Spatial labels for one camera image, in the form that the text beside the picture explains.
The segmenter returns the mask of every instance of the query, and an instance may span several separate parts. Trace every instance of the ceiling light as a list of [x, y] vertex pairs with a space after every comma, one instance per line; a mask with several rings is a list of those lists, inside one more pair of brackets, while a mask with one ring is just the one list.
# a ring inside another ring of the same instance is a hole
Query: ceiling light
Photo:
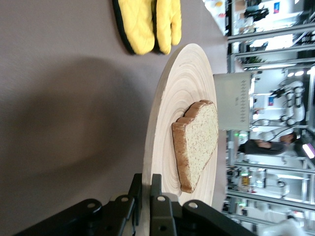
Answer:
[[313, 72], [315, 72], [315, 69], [314, 69], [314, 68], [308, 70], [308, 71], [307, 71], [307, 74], [310, 75], [310, 74], [313, 73]]
[[314, 148], [311, 144], [303, 144], [302, 147], [310, 159], [314, 158]]
[[293, 175], [282, 175], [282, 174], [278, 174], [277, 175], [279, 178], [290, 178], [290, 179], [304, 179], [303, 177], [299, 177], [299, 176], [293, 176]]
[[294, 75], [295, 76], [300, 76], [300, 75], [303, 75], [303, 74], [304, 74], [304, 71], [301, 70], [301, 71], [296, 72]]
[[274, 69], [274, 68], [284, 68], [289, 66], [294, 66], [296, 64], [272, 64], [272, 65], [262, 65], [258, 69]]

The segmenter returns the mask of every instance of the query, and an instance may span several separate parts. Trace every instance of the round wooden board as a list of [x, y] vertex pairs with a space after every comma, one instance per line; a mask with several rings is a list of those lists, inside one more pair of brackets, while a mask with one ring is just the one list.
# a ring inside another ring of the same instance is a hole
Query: round wooden board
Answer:
[[145, 221], [150, 219], [152, 174], [162, 175], [162, 192], [176, 194], [181, 205], [192, 199], [201, 200], [208, 205], [212, 203], [217, 147], [203, 170], [195, 191], [192, 194], [184, 193], [179, 182], [171, 130], [171, 124], [192, 103], [202, 99], [211, 100], [217, 105], [213, 74], [202, 48], [197, 44], [188, 44], [174, 52], [165, 66], [150, 113], [142, 172], [141, 218]]

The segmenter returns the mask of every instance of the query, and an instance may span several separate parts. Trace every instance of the toast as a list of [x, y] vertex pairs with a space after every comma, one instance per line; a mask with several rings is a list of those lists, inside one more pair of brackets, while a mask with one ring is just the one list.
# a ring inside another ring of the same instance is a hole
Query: toast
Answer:
[[193, 103], [172, 123], [172, 133], [181, 190], [192, 193], [218, 143], [215, 104], [208, 100]]

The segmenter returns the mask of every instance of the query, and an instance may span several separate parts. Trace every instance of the yellow oven mitt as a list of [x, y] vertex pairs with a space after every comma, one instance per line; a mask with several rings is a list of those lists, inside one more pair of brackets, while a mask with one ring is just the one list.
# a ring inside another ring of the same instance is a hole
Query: yellow oven mitt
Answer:
[[159, 50], [171, 52], [171, 45], [177, 45], [182, 38], [182, 14], [180, 0], [157, 0], [156, 36]]
[[143, 55], [155, 44], [153, 0], [113, 0], [119, 34], [131, 54]]

